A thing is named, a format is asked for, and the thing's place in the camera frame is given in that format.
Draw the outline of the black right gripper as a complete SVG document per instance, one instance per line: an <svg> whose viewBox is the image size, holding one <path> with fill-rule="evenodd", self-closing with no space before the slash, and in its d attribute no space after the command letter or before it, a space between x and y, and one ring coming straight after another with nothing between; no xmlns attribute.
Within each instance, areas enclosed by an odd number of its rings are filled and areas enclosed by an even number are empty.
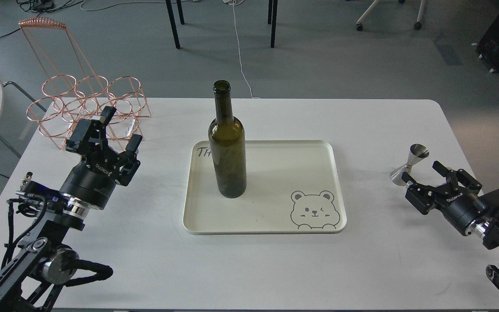
<svg viewBox="0 0 499 312"><path fill-rule="evenodd" d="M489 222L475 206L483 185L464 169L454 170L435 161L432 168L445 178L439 186L422 185L409 172L402 173L407 185L405 198L422 214L438 210L461 235L484 237Z"/></svg>

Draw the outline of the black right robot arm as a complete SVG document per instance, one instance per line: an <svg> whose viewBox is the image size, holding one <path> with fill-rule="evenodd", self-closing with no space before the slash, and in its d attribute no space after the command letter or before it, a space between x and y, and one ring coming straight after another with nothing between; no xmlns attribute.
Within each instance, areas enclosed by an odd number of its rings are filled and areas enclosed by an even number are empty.
<svg viewBox="0 0 499 312"><path fill-rule="evenodd" d="M465 170L453 170L438 161L432 167L445 182L423 185L405 172L406 199L423 215L440 211L461 235L478 235L486 249L499 247L499 189L480 195L483 186ZM499 290L499 264L488 265L486 276Z"/></svg>

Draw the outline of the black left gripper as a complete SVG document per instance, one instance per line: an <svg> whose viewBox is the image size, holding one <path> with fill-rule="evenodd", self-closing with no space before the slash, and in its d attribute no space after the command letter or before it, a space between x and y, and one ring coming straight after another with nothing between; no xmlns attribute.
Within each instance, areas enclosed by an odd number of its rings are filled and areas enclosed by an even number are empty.
<svg viewBox="0 0 499 312"><path fill-rule="evenodd" d="M72 168L59 192L100 210L107 205L115 186L129 185L141 165L137 150L143 136L133 134L121 153L109 147L106 129L116 112L116 108L105 106L100 115L79 120L66 140L66 151L79 154L81 161Z"/></svg>

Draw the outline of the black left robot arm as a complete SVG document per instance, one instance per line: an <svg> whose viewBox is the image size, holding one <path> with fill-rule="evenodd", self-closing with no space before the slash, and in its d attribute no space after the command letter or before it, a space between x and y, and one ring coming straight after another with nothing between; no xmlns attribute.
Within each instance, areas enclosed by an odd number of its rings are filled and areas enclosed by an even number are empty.
<svg viewBox="0 0 499 312"><path fill-rule="evenodd" d="M63 240L69 229L81 231L91 210L107 205L115 186L129 185L140 166L134 134L120 153L109 146L107 126L117 109L77 122L65 141L81 156L61 189L49 189L28 172L9 206L9 239L0 269L0 312L49 312L65 287L105 280L108 265L81 260Z"/></svg>

